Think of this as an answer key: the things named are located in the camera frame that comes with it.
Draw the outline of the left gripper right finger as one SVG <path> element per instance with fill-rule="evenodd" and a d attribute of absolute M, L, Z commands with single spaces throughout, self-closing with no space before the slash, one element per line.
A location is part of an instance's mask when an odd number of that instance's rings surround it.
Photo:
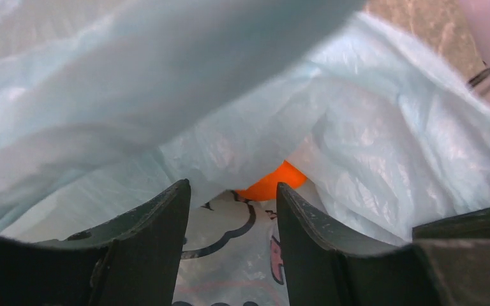
<path fill-rule="evenodd" d="M 277 188 L 281 257 L 291 305 L 490 305 L 490 240 L 365 236 Z"/>

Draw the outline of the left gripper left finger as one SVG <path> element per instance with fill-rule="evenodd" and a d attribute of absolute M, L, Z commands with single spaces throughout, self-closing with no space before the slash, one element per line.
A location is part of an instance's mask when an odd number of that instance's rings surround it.
<path fill-rule="evenodd" d="M 180 180 L 65 240 L 0 237 L 0 305 L 170 305 L 190 198 Z"/>

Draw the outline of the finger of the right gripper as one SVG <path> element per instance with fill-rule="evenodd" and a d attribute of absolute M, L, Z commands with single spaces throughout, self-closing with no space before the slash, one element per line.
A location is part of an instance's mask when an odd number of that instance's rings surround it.
<path fill-rule="evenodd" d="M 490 240 L 490 208 L 429 222 L 412 229 L 412 239 Z"/>

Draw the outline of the fake orange fruit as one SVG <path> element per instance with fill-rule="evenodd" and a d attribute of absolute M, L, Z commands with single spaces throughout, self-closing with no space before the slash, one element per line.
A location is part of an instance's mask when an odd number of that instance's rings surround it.
<path fill-rule="evenodd" d="M 301 171 L 284 161 L 275 171 L 245 190 L 236 190 L 236 193 L 242 198 L 252 201 L 269 201 L 276 198 L 279 183 L 286 183 L 291 188 L 296 189 L 300 188 L 307 179 L 307 176 Z"/>

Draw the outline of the light blue plastic bag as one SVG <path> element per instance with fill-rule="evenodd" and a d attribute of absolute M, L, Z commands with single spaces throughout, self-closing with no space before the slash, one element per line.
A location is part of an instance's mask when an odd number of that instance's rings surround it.
<path fill-rule="evenodd" d="M 180 180 L 170 305 L 291 305 L 276 198 L 375 240 L 490 208 L 490 106 L 362 1 L 0 1 L 0 237 L 65 240 Z"/>

